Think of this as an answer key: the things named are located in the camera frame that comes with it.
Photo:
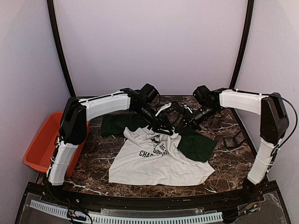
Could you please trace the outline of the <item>white green Charlie Brown shirt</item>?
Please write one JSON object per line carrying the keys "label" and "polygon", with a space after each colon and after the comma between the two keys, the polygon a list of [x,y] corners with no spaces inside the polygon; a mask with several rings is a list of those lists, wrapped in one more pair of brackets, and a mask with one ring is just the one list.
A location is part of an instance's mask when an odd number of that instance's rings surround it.
{"label": "white green Charlie Brown shirt", "polygon": [[208,161],[217,143],[195,131],[169,136],[148,129],[137,114],[106,114],[101,135],[125,139],[109,168],[110,183],[194,186],[215,172]]}

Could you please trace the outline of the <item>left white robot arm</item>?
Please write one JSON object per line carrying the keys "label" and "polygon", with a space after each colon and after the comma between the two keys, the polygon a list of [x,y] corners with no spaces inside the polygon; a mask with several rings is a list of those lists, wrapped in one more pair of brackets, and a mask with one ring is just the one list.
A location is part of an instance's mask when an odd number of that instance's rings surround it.
{"label": "left white robot arm", "polygon": [[56,148],[46,172],[48,183],[52,185],[48,189],[48,197],[55,203],[66,200],[66,193],[58,186],[64,183],[73,154],[87,138],[87,123],[96,117],[131,110],[142,115],[154,132],[173,135],[173,124],[150,106],[157,95],[154,86],[145,84],[140,90],[124,88],[104,96],[69,98],[60,120]]}

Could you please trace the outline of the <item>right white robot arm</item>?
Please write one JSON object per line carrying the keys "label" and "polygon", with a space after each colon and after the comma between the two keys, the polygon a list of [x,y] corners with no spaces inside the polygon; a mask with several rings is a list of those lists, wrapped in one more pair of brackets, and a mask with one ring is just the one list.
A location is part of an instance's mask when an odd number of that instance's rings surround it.
{"label": "right white robot arm", "polygon": [[219,88],[210,90],[202,85],[196,88],[193,96],[199,109],[186,109],[176,131],[199,130],[200,124],[219,113],[224,108],[255,114],[259,117],[259,148],[254,163],[247,175],[247,181],[258,185],[274,165],[278,151],[290,138],[287,130],[290,125],[285,104],[289,101],[278,92],[256,93],[238,89]]}

